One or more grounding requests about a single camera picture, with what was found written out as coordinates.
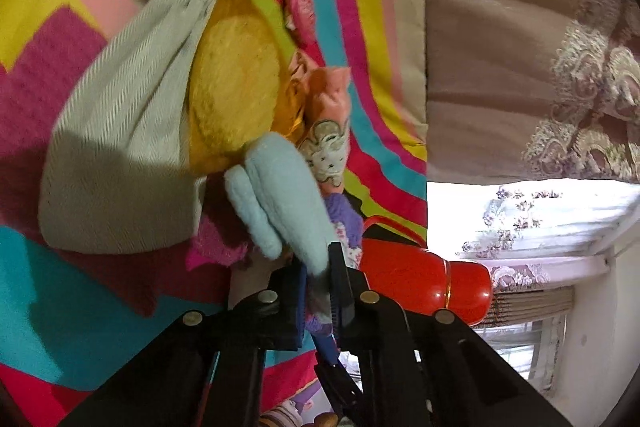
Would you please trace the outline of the purple knitted sock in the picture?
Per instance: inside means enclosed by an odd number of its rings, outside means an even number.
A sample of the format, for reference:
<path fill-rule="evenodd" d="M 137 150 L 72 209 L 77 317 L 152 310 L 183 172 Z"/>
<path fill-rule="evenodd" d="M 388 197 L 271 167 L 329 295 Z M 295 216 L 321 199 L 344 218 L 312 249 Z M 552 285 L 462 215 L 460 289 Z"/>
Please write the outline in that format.
<path fill-rule="evenodd" d="M 343 245 L 346 267 L 358 269 L 362 258 L 363 220 L 352 208 L 344 194 L 330 194 L 324 198 L 326 211 Z M 311 335 L 329 336 L 332 333 L 330 273 L 311 277 L 307 283 L 306 329 Z"/>

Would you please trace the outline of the grey blue plush sock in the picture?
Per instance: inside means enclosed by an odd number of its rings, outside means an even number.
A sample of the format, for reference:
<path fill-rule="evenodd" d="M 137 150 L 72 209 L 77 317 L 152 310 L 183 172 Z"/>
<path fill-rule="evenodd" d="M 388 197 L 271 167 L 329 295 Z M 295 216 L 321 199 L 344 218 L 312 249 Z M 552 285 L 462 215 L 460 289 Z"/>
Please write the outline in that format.
<path fill-rule="evenodd" d="M 276 260 L 288 248 L 303 263 L 309 313 L 330 323 L 329 246 L 337 235 L 302 154 L 282 135 L 268 132 L 250 144 L 241 164 L 224 173 L 224 188 L 264 257 Z"/>

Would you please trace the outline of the pink bunny towel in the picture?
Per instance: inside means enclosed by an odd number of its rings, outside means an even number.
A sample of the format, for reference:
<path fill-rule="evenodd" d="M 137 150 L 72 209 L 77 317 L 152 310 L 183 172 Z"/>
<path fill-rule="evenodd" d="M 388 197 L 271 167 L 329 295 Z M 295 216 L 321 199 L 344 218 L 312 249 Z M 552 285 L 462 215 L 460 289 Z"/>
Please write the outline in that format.
<path fill-rule="evenodd" d="M 324 195 L 342 193 L 349 148 L 349 121 L 317 120 L 298 150 Z"/>

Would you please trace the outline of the pink fleece cloth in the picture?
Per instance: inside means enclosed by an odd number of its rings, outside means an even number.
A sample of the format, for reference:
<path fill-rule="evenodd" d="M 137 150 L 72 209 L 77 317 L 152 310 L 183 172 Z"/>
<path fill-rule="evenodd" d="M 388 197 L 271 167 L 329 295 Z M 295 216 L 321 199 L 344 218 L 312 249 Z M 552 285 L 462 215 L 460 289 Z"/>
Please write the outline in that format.
<path fill-rule="evenodd" d="M 293 102 L 294 124 L 288 134 L 296 146 L 316 139 L 314 126 L 330 120 L 338 130 L 348 128 L 352 102 L 348 94 L 352 73 L 349 67 L 320 66 L 302 50 L 296 50 L 288 65 L 288 96 Z"/>

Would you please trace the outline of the yellow orange cloth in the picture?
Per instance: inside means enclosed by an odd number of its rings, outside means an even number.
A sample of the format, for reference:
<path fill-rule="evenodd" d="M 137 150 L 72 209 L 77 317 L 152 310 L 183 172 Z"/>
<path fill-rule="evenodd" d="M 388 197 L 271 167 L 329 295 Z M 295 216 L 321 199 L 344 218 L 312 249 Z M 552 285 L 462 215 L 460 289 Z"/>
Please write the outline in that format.
<path fill-rule="evenodd" d="M 277 0 L 217 0 L 190 72 L 189 161 L 197 176 L 239 164 L 274 131 L 305 133 L 305 92 L 288 65 L 296 45 Z"/>

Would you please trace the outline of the round pink fabric pouch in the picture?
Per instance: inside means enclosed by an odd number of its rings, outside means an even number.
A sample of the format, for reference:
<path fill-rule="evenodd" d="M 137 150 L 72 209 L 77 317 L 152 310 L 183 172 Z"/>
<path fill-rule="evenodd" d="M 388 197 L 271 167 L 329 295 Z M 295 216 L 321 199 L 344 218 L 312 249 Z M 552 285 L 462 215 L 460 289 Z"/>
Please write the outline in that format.
<path fill-rule="evenodd" d="M 316 41 L 314 0 L 285 0 L 284 21 L 286 29 L 303 46 Z"/>

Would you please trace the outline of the red thermos flask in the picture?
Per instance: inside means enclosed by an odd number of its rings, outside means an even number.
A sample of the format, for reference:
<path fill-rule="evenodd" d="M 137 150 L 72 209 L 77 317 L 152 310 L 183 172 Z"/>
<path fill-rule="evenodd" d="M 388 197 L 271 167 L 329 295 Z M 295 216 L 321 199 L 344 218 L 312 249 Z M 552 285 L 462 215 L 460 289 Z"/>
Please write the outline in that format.
<path fill-rule="evenodd" d="M 366 274 L 371 289 L 407 311 L 431 315 L 447 309 L 470 326 L 484 320 L 492 299 L 492 280 L 485 265 L 439 257 L 427 249 L 418 233 L 385 216 L 363 222 L 365 229 L 373 225 L 387 225 L 412 243 L 362 240 L 359 270 Z"/>

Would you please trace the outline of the pale green ribbed cloth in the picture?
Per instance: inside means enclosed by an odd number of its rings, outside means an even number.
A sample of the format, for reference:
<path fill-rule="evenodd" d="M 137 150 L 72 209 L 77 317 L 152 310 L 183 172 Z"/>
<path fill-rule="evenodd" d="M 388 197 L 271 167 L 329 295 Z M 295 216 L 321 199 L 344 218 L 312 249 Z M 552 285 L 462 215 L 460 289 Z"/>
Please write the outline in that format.
<path fill-rule="evenodd" d="M 40 184 L 46 243 L 130 255 L 192 239 L 206 180 L 189 171 L 186 95 L 216 0 L 149 0 L 86 69 L 55 121 Z"/>

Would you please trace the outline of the magenta knitted cloth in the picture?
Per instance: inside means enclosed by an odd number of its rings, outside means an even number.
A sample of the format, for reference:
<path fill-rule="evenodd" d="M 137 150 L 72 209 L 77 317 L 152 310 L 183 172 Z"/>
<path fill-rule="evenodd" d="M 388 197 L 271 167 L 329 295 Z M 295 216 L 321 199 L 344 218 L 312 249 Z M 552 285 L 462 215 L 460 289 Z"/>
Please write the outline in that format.
<path fill-rule="evenodd" d="M 67 5 L 36 23 L 27 37 L 14 66 L 1 72 L 1 222 L 42 245 L 37 207 L 51 131 L 80 75 L 106 41 Z M 148 317 L 161 295 L 225 305 L 231 267 L 249 250 L 247 231 L 228 201 L 224 180 L 212 176 L 195 239 L 132 256 L 57 255 Z"/>

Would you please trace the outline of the beige embroidered curtain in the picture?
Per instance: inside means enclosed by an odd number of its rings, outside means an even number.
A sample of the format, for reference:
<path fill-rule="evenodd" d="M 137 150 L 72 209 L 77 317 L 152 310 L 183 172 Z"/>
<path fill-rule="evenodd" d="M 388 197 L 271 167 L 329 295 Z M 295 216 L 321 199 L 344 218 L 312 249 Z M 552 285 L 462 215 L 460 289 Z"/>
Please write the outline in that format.
<path fill-rule="evenodd" d="M 425 0 L 428 177 L 639 179 L 636 0 Z"/>

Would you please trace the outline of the multicolour striped table cloth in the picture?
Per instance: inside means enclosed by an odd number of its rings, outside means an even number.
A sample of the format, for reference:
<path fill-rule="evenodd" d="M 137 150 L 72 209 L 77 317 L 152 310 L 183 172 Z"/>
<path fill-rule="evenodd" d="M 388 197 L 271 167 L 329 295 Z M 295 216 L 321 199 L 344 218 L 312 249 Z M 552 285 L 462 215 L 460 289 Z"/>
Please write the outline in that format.
<path fill-rule="evenodd" d="M 426 101 L 421 0 L 314 0 L 318 63 L 352 71 L 346 191 L 366 216 L 426 231 Z M 105 41 L 134 0 L 1 0 L 1 72 L 28 33 L 69 6 Z M 1 381 L 29 424 L 54 426 L 181 312 L 218 305 L 161 295 L 148 317 L 113 291 L 1 222 Z"/>

